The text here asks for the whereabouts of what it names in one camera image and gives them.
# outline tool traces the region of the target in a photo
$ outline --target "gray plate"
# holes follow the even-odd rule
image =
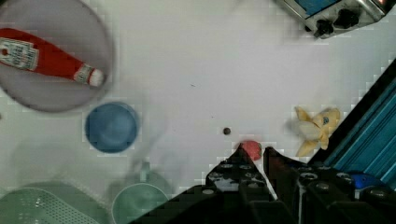
[[[95,88],[0,64],[0,86],[22,105],[62,112],[85,105],[108,86],[112,43],[99,18],[79,0],[7,1],[0,8],[0,28],[6,27],[41,37],[106,75],[106,84]]]

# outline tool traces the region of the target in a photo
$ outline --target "ketchup bottle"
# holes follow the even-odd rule
[[[99,87],[104,74],[35,35],[0,29],[0,63]]]

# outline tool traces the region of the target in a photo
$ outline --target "blue bowl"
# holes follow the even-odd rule
[[[85,122],[85,134],[91,145],[105,153],[122,152],[134,142],[137,132],[137,115],[124,103],[100,105]]]

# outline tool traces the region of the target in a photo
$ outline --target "white table surface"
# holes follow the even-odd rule
[[[178,194],[204,184],[242,140],[294,157],[302,143],[288,128],[296,105],[313,114],[337,106],[344,118],[396,57],[395,10],[316,40],[273,0],[85,2],[114,39],[114,87],[62,114],[32,111],[1,91],[2,188],[62,179],[109,204],[108,188],[142,160]],[[132,105],[142,125],[131,148],[108,156],[90,147],[83,126],[111,101]]]

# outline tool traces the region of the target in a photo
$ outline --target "green colander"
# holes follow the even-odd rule
[[[26,187],[0,199],[0,223],[108,224],[106,209],[78,189],[64,185]]]

